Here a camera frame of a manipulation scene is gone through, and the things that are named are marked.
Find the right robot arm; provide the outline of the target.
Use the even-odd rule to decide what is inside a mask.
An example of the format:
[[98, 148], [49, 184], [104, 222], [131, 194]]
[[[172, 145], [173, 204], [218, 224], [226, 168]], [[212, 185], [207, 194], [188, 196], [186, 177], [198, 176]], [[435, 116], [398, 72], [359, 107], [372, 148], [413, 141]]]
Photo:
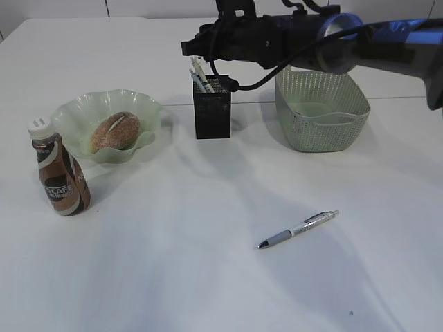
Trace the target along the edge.
[[275, 77], [287, 66], [344, 74], [356, 66], [417, 77], [427, 105], [442, 107], [442, 20], [365, 24], [338, 5], [286, 2], [290, 15], [257, 16], [253, 1], [218, 1], [218, 18], [181, 43], [185, 56], [253, 62]]

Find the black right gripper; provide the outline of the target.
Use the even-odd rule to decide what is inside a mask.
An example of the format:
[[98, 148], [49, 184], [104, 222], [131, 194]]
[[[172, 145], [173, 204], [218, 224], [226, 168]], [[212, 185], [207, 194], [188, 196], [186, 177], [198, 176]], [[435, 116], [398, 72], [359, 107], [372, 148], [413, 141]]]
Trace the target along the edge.
[[224, 17], [199, 27], [195, 36], [181, 42], [182, 55], [200, 56], [205, 60], [262, 63], [260, 24], [262, 18]]

